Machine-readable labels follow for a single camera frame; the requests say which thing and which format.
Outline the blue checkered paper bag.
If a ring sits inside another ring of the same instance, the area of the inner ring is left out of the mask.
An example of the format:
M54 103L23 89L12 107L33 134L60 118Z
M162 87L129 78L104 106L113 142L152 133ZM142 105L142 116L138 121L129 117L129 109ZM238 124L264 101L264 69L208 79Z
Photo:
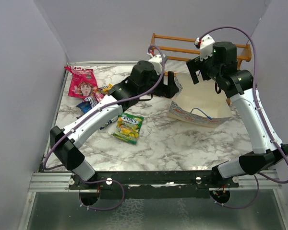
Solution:
M199 80L194 84L190 74L179 73L175 83L179 93L172 98L167 116L195 125L217 128L228 121L233 113L222 92L215 92L215 82Z

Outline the green snack packet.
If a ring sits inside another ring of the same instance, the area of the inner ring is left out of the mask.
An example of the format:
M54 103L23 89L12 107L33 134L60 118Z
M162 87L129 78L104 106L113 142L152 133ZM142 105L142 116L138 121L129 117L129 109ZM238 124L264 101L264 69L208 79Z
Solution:
M135 116L128 113L120 114L113 136L136 145L143 121L144 118L141 116Z

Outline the yellow M&M's packet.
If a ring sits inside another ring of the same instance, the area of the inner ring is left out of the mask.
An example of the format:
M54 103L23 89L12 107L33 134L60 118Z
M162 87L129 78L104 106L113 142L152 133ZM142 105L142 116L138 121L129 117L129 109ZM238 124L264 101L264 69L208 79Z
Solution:
M113 87L112 84L108 84L108 85L105 85L105 86L100 87L99 89L101 90L101 92L102 92L103 94L107 94L107 93L109 92L109 90L112 89L112 87Z

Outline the blue snack packet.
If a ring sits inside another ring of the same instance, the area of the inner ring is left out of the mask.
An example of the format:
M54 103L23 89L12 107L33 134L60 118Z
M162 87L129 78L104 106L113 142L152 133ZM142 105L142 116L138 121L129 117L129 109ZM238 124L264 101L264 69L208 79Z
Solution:
M97 103L95 101L89 101L89 100L83 100L81 103L79 103L76 107L79 108L82 111L82 115L86 114L89 112L91 109L93 109ZM110 119L109 121L105 122L99 129L102 130L109 126L110 124L116 122L118 120L118 116Z

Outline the pink chips bag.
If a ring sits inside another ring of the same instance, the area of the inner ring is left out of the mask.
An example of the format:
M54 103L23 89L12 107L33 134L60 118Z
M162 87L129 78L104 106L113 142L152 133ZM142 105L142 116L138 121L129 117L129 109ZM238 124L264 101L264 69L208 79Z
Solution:
M98 101L104 98L104 95L99 91L93 69L84 69L76 66L65 66L64 68L72 74L68 92L69 97L81 99L94 97Z

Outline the purple Fox's berries packet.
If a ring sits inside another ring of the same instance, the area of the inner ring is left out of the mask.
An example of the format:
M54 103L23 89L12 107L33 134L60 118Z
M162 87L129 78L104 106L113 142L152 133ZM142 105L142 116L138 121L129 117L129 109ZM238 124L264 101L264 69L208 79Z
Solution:
M89 103L91 108L95 107L104 98L104 94L100 92L93 92L89 96L85 97L83 102Z

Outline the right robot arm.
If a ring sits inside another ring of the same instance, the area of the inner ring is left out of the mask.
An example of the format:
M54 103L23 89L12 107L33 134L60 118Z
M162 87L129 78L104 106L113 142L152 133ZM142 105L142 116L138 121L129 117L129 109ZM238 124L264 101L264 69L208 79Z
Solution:
M274 133L259 93L253 89L252 74L238 69L237 47L232 42L214 42L211 37L198 39L195 46L200 55L186 62L193 83L199 83L196 73L200 72L204 81L213 80L224 91L240 114L252 144L251 152L214 167L212 184L222 187L229 177L254 175L288 156L288 144Z

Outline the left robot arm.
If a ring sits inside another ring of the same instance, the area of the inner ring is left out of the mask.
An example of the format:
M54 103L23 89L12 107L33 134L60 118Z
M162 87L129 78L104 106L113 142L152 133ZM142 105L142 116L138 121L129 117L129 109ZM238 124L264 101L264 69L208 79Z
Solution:
M84 188L96 185L96 172L79 148L107 121L137 104L140 97L153 94L163 82L164 70L165 61L161 58L138 61L130 76L115 84L89 112L63 129L58 126L51 129L49 152L54 153L67 170L80 177Z

